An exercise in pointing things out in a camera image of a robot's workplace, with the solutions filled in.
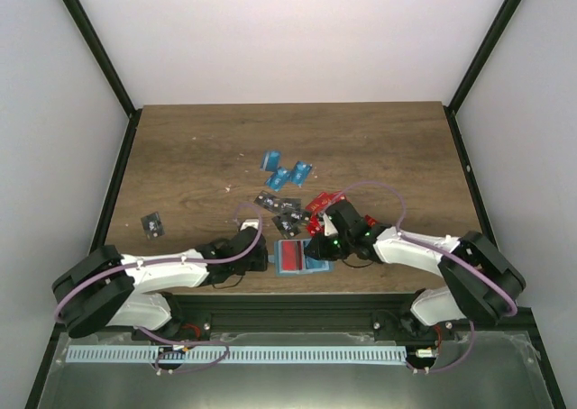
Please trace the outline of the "teal leather card holder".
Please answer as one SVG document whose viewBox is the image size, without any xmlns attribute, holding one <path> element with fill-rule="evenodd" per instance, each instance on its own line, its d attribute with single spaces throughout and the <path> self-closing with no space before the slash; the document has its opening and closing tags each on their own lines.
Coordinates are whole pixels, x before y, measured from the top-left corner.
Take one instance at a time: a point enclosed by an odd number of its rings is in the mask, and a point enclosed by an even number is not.
<svg viewBox="0 0 577 409">
<path fill-rule="evenodd" d="M 273 253 L 268 256 L 268 262 L 275 268 L 278 277 L 311 275 L 334 270 L 332 261 L 313 259 L 305 254 L 305 247 L 309 242 L 310 239 L 279 240 L 274 243 Z"/>
</svg>

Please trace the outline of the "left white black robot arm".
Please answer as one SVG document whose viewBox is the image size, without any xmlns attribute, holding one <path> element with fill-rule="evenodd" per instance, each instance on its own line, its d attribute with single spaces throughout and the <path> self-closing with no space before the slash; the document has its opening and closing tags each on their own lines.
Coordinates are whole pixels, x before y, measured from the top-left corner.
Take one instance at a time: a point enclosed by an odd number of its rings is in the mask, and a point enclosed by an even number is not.
<svg viewBox="0 0 577 409">
<path fill-rule="evenodd" d="M 167 255 L 134 256 L 104 245 L 53 282 L 54 316 L 72 338 L 106 327 L 133 327 L 172 341 L 185 320 L 170 290 L 218 286 L 267 267 L 266 239 L 253 226 L 231 239 Z"/>
</svg>

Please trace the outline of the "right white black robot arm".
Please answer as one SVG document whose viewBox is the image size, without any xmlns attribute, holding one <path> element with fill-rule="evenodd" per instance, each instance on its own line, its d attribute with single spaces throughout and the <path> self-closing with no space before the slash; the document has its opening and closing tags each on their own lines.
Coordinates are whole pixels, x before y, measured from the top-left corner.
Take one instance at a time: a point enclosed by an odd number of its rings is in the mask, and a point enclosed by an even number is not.
<svg viewBox="0 0 577 409">
<path fill-rule="evenodd" d="M 318 260 L 359 259 L 398 264 L 443 279 L 444 286 L 425 289 L 400 317 L 401 331 L 419 340 L 439 323 L 467 319 L 495 324 L 517 314 L 517 298 L 526 280 L 492 241 L 480 232 L 462 237 L 435 237 L 371 223 L 353 205 L 338 201 L 323 212 L 322 231 L 304 248 Z"/>
</svg>

